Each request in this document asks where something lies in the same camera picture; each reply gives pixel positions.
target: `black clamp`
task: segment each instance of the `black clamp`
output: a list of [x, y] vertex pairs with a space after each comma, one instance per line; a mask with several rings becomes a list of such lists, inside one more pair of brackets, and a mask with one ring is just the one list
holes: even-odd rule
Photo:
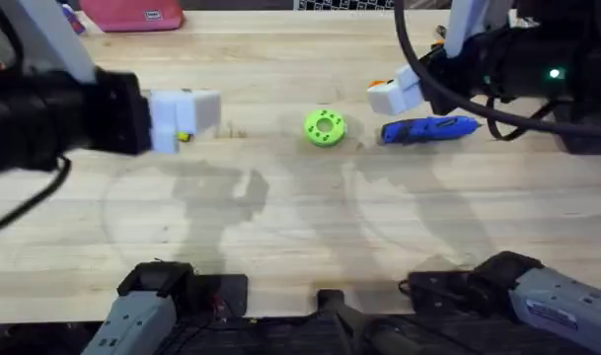
[[503, 251], [473, 271], [413, 272], [399, 287], [411, 298], [417, 314], [475, 312], [517, 320], [508, 292], [517, 287], [521, 275], [543, 267], [537, 259]]

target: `green led light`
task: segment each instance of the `green led light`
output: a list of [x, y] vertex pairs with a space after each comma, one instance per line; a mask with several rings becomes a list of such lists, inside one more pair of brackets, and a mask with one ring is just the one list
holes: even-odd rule
[[553, 79], [559, 79], [561, 74], [562, 74], [561, 70], [559, 70], [559, 69], [553, 69], [550, 71], [550, 77]]

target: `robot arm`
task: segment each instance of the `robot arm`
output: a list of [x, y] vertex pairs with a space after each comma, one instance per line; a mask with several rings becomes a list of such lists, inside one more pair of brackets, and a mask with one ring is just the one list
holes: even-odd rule
[[499, 315], [601, 354], [601, 290], [531, 257], [504, 251], [473, 271], [414, 272], [402, 291], [418, 314]]
[[0, 59], [0, 173], [52, 171], [79, 147], [150, 148], [137, 78], [97, 68], [56, 2], [0, 0]]
[[[464, 43], [472, 36], [508, 26], [511, 5], [512, 0], [454, 1], [444, 44], [447, 57], [459, 56]], [[394, 80], [368, 89], [368, 102], [381, 114], [400, 114], [419, 106], [425, 99], [420, 81], [410, 65], [397, 70]]]
[[[397, 33], [412, 68], [369, 89], [373, 108], [397, 114], [423, 100], [436, 114], [460, 107], [486, 118], [489, 128], [502, 122], [559, 134], [570, 151], [570, 138], [601, 139], [601, 116], [594, 117], [601, 112], [601, 0], [520, 0], [517, 17], [530, 19], [528, 27], [503, 25], [508, 5], [501, 0], [454, 2], [448, 43], [418, 59], [403, 4], [396, 2]], [[471, 102], [476, 95], [492, 101], [487, 106]], [[528, 119], [492, 107], [494, 100], [518, 98], [546, 100], [549, 111], [561, 108], [564, 114], [556, 114], [557, 123], [552, 123], [542, 121], [542, 114]]]

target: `black cable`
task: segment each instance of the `black cable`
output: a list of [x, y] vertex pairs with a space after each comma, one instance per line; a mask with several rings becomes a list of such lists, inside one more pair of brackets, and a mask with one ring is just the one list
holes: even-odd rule
[[425, 66], [422, 65], [420, 61], [418, 61], [418, 57], [413, 50], [412, 43], [410, 42], [410, 38], [408, 36], [404, 1], [405, 0], [395, 1], [395, 26], [403, 54], [420, 81], [427, 84], [438, 94], [442, 95], [451, 104], [480, 115], [486, 119], [491, 119], [523, 129], [533, 129], [540, 132], [555, 133], [559, 135], [601, 138], [601, 128], [593, 128], [569, 123], [551, 123], [530, 120], [527, 117], [517, 114], [506, 113], [473, 103], [445, 87], [427, 71]]
[[[546, 116], [548, 114], [550, 114], [550, 112], [552, 112], [553, 109], [555, 109], [559, 104], [560, 104], [560, 102], [550, 101], [547, 104], [545, 104], [544, 106], [542, 106], [541, 108], [539, 108], [535, 113], [533, 113], [533, 115], [531, 115], [529, 119], [542, 120], [542, 119], [546, 118]], [[487, 107], [490, 107], [490, 108], [495, 107], [495, 98], [487, 99]], [[488, 132], [490, 132], [490, 135], [492, 135], [493, 138], [495, 138], [497, 140], [502, 140], [505, 142], [513, 141], [513, 140], [523, 136], [524, 134], [526, 134], [526, 132], [528, 132], [528, 130], [525, 128], [515, 128], [510, 133], [508, 133], [506, 135], [502, 135], [499, 132], [499, 129], [497, 128], [497, 122], [495, 122], [492, 119], [487, 119], [487, 126], [488, 126]]]
[[65, 157], [58, 158], [63, 164], [58, 169], [58, 173], [54, 180], [46, 186], [42, 191], [23, 202], [19, 206], [17, 206], [14, 210], [7, 213], [4, 217], [0, 218], [0, 230], [8, 227], [13, 222], [22, 218], [25, 214], [30, 212], [37, 205], [46, 200], [52, 193], [56, 192], [56, 190], [63, 185], [63, 183], [67, 180], [67, 177], [70, 175], [70, 170], [72, 169], [72, 162]]
[[175, 351], [175, 353], [177, 355], [180, 355], [180, 353], [182, 352], [182, 350], [184, 349], [184, 347], [186, 345], [188, 345], [191, 341], [193, 341], [203, 330], [208, 329], [208, 327], [212, 324], [212, 320], [209, 321], [206, 325], [202, 325], [199, 327], [199, 329], [197, 329], [193, 334], [191, 334], [188, 338], [186, 338], [186, 340], [184, 340], [182, 342], [182, 344], [180, 344], [180, 346], [178, 347], [178, 349]]
[[22, 41], [20, 40], [17, 31], [13, 27], [13, 24], [9, 21], [8, 17], [4, 14], [4, 11], [0, 8], [0, 30], [6, 36], [6, 38], [11, 43], [13, 50], [15, 51], [15, 62], [8, 70], [18, 70], [22, 71], [24, 66], [24, 46], [22, 45]]

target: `yellow part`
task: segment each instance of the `yellow part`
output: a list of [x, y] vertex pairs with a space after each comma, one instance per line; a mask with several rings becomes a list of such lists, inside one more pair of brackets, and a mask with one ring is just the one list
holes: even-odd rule
[[185, 132], [178, 132], [178, 140], [180, 142], [187, 143], [192, 140], [192, 134]]

